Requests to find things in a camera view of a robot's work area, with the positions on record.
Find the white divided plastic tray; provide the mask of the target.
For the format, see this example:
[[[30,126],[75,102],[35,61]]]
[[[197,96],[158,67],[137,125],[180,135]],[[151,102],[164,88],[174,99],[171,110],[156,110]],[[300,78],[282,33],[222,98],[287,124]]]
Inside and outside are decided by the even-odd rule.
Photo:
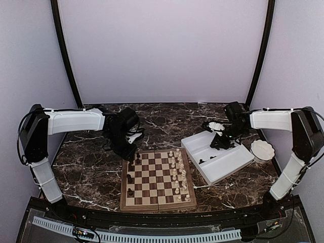
[[[181,146],[185,148],[187,155],[198,169],[208,185],[214,185],[238,170],[249,165],[254,156],[244,145],[235,143],[233,148],[220,149],[211,148],[210,144],[215,132],[200,132],[181,140]],[[209,159],[203,164],[198,164],[200,159]]]

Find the dark chess knight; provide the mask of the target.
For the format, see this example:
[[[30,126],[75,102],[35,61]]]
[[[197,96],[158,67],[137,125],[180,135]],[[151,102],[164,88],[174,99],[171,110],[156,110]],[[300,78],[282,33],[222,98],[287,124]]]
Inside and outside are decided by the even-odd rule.
[[[132,164],[129,164],[129,165],[128,165],[128,171],[129,171],[129,172],[134,171],[134,166],[133,166]]]

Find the dark chess king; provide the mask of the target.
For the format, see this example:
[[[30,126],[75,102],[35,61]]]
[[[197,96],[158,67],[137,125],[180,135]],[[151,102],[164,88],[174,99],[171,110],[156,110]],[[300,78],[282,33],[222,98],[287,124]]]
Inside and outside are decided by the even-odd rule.
[[[130,174],[127,174],[127,183],[132,184],[133,183],[133,178]]]

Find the dark chess queen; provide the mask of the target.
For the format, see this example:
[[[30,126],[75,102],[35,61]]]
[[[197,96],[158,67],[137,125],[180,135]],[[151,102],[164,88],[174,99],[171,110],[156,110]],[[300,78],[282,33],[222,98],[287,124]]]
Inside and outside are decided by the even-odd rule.
[[[128,197],[134,197],[134,190],[129,188],[128,191],[127,191],[127,195],[128,195]]]

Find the wooden chess board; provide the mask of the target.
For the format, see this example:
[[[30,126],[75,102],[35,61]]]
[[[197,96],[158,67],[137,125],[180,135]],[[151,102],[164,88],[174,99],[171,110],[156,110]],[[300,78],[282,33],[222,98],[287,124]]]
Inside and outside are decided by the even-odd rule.
[[[139,151],[141,164],[136,164],[136,154],[132,162],[124,161],[121,175],[120,209],[124,212],[166,212],[195,208],[197,205],[190,166],[184,148],[180,148],[184,158],[185,170],[189,173],[189,184],[193,193],[191,202],[166,203],[164,176],[168,164],[168,152],[171,150]],[[134,166],[134,171],[128,171],[128,165]],[[133,183],[127,183],[127,174],[133,178]],[[128,197],[127,191],[134,190],[134,197]]]

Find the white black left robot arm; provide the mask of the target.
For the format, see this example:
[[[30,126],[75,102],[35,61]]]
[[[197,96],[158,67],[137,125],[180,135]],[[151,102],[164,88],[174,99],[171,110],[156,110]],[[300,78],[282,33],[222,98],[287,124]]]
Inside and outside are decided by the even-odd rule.
[[[53,204],[51,211],[61,221],[71,217],[71,208],[62,201],[64,196],[52,170],[52,163],[66,135],[77,131],[101,131],[109,150],[126,161],[134,159],[136,141],[144,137],[144,128],[133,109],[114,112],[104,106],[88,108],[45,108],[32,105],[18,126],[16,147],[20,162],[28,166],[35,184]]]

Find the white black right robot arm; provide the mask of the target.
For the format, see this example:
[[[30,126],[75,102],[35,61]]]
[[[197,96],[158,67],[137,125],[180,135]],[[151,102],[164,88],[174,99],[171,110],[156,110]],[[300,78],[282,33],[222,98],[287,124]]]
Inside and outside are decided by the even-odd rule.
[[[278,179],[264,194],[258,209],[258,215],[268,220],[277,213],[281,201],[300,184],[306,172],[323,157],[323,116],[311,106],[245,110],[237,101],[228,103],[223,110],[227,121],[213,119],[201,125],[206,131],[215,132],[210,143],[213,149],[233,147],[233,142],[250,130],[276,135],[284,133],[290,140],[291,155]]]

